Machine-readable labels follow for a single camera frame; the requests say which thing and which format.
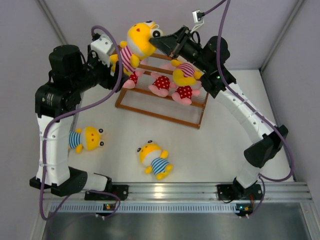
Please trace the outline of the yellow toy pink stripes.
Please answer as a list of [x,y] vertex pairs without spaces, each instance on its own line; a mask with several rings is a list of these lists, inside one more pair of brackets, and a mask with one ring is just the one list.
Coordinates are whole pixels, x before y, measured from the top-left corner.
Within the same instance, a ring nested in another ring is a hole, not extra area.
[[150,57],[156,51],[150,39],[162,35],[163,31],[152,20],[134,24],[127,32],[126,40],[120,42],[120,55],[111,55],[110,62],[116,64],[122,60],[123,71],[128,75],[132,74],[142,60]]
[[172,59],[171,64],[175,67],[172,79],[178,87],[193,86],[203,75],[202,72],[196,70],[189,62],[180,62]]

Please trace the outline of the pink toy red dots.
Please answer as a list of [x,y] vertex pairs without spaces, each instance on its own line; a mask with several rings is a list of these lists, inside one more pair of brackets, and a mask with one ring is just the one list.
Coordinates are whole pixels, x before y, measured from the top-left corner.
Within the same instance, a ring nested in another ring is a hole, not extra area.
[[171,76],[168,77],[158,71],[152,71],[150,76],[154,78],[154,82],[148,86],[148,89],[159,97],[167,97],[170,89],[177,87]]
[[123,84],[123,88],[125,89],[134,89],[138,83],[139,77],[144,74],[145,70],[142,68],[136,69],[127,79],[127,81]]
[[194,85],[179,86],[175,92],[172,93],[172,99],[185,106],[192,104],[192,97],[197,97],[201,93],[202,84],[196,81]]

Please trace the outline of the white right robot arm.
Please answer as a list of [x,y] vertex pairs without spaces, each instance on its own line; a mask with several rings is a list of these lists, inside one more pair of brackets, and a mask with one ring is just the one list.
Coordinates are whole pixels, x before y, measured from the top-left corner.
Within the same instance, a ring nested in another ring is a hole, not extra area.
[[246,161],[233,181],[235,196],[246,198],[267,161],[285,145],[288,129],[266,119],[245,96],[224,66],[230,51],[227,41],[220,35],[211,37],[205,46],[201,46],[193,40],[191,30],[183,26],[169,35],[156,33],[149,41],[168,57],[182,57],[202,71],[202,87],[227,108],[246,131],[252,145],[244,151]]

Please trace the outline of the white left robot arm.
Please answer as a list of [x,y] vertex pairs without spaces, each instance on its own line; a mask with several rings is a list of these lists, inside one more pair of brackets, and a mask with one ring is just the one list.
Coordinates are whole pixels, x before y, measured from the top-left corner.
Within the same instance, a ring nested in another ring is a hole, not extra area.
[[53,49],[48,59],[49,80],[35,93],[35,113],[39,126],[40,157],[36,176],[30,179],[33,188],[50,189],[59,196],[81,191],[95,191],[102,200],[113,194],[112,179],[70,167],[69,136],[74,118],[81,110],[82,93],[100,85],[116,93],[127,79],[119,74],[118,63],[110,63],[110,56],[118,52],[114,45],[87,47],[84,58],[76,45],[61,45]]

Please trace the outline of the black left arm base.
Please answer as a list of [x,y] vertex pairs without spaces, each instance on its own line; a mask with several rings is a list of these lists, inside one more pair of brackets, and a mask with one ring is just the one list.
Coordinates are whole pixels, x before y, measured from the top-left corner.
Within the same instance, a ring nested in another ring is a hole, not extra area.
[[111,194],[117,196],[121,201],[127,199],[129,195],[129,186],[127,184],[114,184],[111,177],[107,176],[106,178],[107,182],[104,190],[87,191],[84,196],[86,201],[117,200],[117,198],[111,196]]

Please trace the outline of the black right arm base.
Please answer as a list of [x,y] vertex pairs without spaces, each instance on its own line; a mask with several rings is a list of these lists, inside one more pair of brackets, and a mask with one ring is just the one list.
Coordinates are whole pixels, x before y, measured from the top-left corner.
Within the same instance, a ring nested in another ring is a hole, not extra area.
[[261,200],[263,190],[258,181],[245,188],[236,179],[232,183],[218,184],[217,198],[223,202],[232,202],[238,200]]

